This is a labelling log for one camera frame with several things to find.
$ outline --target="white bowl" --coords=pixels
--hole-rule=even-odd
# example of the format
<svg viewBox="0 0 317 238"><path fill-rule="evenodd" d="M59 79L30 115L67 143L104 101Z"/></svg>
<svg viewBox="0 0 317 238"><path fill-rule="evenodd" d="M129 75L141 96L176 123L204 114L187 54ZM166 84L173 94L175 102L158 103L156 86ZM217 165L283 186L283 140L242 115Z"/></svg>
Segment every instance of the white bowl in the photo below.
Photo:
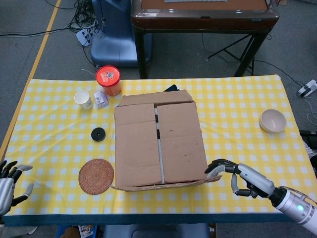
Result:
<svg viewBox="0 0 317 238"><path fill-rule="evenodd" d="M278 110L265 110L260 117L260 126L270 133L281 132L286 128L286 118Z"/></svg>

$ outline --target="floor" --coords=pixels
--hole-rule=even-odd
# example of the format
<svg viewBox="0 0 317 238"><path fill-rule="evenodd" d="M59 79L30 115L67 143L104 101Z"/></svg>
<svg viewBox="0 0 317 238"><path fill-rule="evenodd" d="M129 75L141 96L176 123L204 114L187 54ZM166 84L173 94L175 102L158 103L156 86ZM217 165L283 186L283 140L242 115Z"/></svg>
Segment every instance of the floor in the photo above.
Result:
<svg viewBox="0 0 317 238"><path fill-rule="evenodd" d="M62 0L61 7L71 7L73 2ZM295 80L307 83L316 79L317 72L317 4L289 0L287 6L279 6L280 19L271 32L271 40L265 40L256 59L265 60L283 69ZM34 33L45 31L49 24L53 7L44 0L1 0L0 1L0 34L7 32ZM57 11L53 28L63 28L73 17L74 10ZM33 63L40 49L43 36L29 38L0 37L0 143L2 143L12 115L18 104L21 93L31 72ZM216 51L232 42L227 35L205 34L204 42L209 51ZM245 43L236 45L232 51L241 52ZM237 63L226 63L219 57L207 61L202 45L201 34L156 34L154 37L153 60L149 67L149 78L199 78L232 76ZM225 53L221 54L233 61ZM37 79L93 80L94 77L81 69L94 71L83 55L82 48L74 33L65 30L50 34L42 56L35 71ZM121 68L123 79L137 79L136 68ZM282 71L262 62L256 63L256 75L279 74L282 77L286 92L299 129L317 130L316 125L307 121L306 115L310 106L296 97L298 86ZM316 103L310 100L316 110ZM293 223L270 223L250 225L221 225L224 232L219 237L311 237L304 229ZM42 237L39 231L29 237Z"/></svg>

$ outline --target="yellow checkered tablecloth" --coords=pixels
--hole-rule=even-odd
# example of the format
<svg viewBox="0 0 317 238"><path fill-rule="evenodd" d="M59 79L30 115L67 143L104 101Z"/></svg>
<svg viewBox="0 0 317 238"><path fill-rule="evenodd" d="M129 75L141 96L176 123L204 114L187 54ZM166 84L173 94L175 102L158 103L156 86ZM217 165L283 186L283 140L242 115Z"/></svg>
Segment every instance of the yellow checkered tablecloth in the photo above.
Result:
<svg viewBox="0 0 317 238"><path fill-rule="evenodd" d="M218 158L245 163L276 186L316 199L317 181L279 76L122 80L122 95L163 91L172 84L196 101L208 163ZM94 105L87 111L73 100L79 90L92 96L96 86L94 81L31 80L5 159L34 166L19 179L16 196L28 183L35 186L10 215L276 212L268 199L234 195L231 174L196 187L143 192L110 188L100 195L85 194L78 173L87 161L103 158L115 166L113 111L121 95L109 97L106 108ZM284 132L269 134L260 128L259 117L269 108L286 116ZM95 127L106 130L102 142L90 137Z"/></svg>

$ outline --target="robotic hand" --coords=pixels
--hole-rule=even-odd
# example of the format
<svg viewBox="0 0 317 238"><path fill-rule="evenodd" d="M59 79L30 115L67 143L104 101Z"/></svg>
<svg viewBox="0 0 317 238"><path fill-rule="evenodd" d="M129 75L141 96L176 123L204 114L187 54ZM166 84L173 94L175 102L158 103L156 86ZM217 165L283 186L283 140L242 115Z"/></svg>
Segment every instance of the robotic hand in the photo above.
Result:
<svg viewBox="0 0 317 238"><path fill-rule="evenodd" d="M231 188L236 195L268 198L273 207L317 235L317 207L305 199L311 200L316 205L317 203L305 194L289 187L275 187L271 180L249 166L225 159L214 160L205 174L208 178L212 178L220 172L232 173ZM238 188L237 175L247 182L248 189Z"/></svg>
<svg viewBox="0 0 317 238"><path fill-rule="evenodd" d="M13 161L6 165L6 160L0 163L0 227L4 226L2 216L10 211L11 207L26 200L33 190L33 184L31 183L22 196L14 198L13 193L17 180L23 171L32 169L30 165L18 165L11 170L16 164L17 161Z"/></svg>

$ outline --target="yellow floor line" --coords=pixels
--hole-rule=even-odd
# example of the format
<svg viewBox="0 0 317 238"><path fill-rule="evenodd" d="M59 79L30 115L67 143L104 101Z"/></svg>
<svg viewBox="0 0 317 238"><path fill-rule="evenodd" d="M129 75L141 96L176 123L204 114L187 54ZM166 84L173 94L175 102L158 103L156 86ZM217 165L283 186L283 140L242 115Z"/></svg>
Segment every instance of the yellow floor line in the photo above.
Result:
<svg viewBox="0 0 317 238"><path fill-rule="evenodd" d="M50 31L52 29L52 26L53 26L53 23L54 23L54 20L55 20L55 17L56 17L57 10L58 10L58 7L60 5L60 2L61 2L61 0L57 0L56 5L55 5L56 7L54 7L54 10L53 10L53 13L52 13L52 16L51 16L51 19L50 19L50 22L49 22L49 25L48 25L46 31ZM23 89L21 98L20 98L19 103L18 103L18 105L17 105L17 107L15 109L15 112L13 114L13 117L12 117L11 123L9 125L9 128L6 131L5 137L3 139L3 142L2 142L2 145L1 145L1 148L0 148L0 161L4 158L4 153L6 151L7 145L9 143L9 140L10 140L10 137L11 137L11 134L13 132L15 122L16 122L16 120L18 118L18 115L19 115L19 112L20 112L20 109L21 109L21 105L22 105L22 102L24 100L24 96L25 96L25 93L26 93L26 89L27 89L27 87L29 85L30 80L34 77L35 71L36 71L36 69L38 67L38 64L40 62L40 59L41 59L45 44L46 44L46 42L48 40L48 37L49 37L49 34L45 34L44 35L44 38L42 40L40 49L38 51L38 54L36 55L36 58L35 58L35 61L33 63L31 72L29 74L28 80L26 81L25 87Z"/></svg>

